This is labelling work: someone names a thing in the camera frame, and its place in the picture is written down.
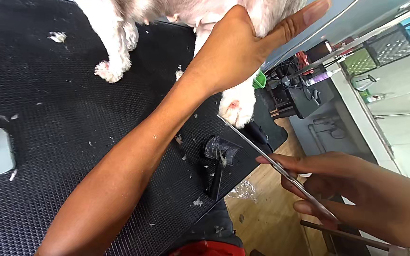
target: green basket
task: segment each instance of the green basket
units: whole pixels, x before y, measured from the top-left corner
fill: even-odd
[[[264,75],[262,71],[259,71],[259,74],[252,82],[252,86],[254,87],[254,89],[259,89],[259,88],[265,88],[265,84],[266,84],[266,76]]]

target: grooming table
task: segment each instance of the grooming table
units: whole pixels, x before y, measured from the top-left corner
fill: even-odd
[[[47,38],[65,32],[65,43]],[[132,68],[108,84],[94,76],[107,59],[86,16],[63,0],[0,0],[0,128],[8,131],[17,174],[0,175],[0,255],[32,255],[68,195],[124,135],[145,119],[194,51],[192,29],[139,26]],[[173,140],[128,223],[106,255],[158,255],[216,203],[206,195],[215,162],[200,156],[211,135],[244,148],[226,168],[220,197],[256,166],[257,153],[216,116],[220,95],[205,101]],[[258,100],[255,121],[277,148],[286,139]],[[193,201],[200,198],[201,206]]]

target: hand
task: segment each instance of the hand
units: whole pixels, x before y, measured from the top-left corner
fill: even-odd
[[[246,9],[236,5],[214,26],[183,76],[200,79],[209,86],[209,95],[232,88],[254,74],[274,49],[316,22],[329,7],[329,0],[318,0],[281,21],[265,38],[258,38]]]
[[[342,223],[367,232],[390,244],[410,248],[410,178],[403,177],[358,157],[331,152],[294,158],[271,154],[291,173],[312,173],[304,186]],[[263,157],[256,159],[268,164]],[[305,199],[286,178],[282,186]],[[355,206],[329,201],[342,195]],[[327,227],[336,224],[326,219],[308,201],[297,201],[294,209],[319,218]]]

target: plastic wrap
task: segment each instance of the plastic wrap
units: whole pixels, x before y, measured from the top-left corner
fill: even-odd
[[[257,202],[256,188],[248,180],[240,182],[227,194],[227,196],[232,198],[251,199],[254,202]]]

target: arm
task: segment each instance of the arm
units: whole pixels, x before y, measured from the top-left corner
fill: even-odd
[[[233,7],[156,110],[72,192],[37,255],[102,255],[128,221],[165,149],[194,110],[209,96],[246,80],[273,49],[322,17],[328,7],[328,0],[313,3],[282,21],[264,39],[255,37],[246,10]]]

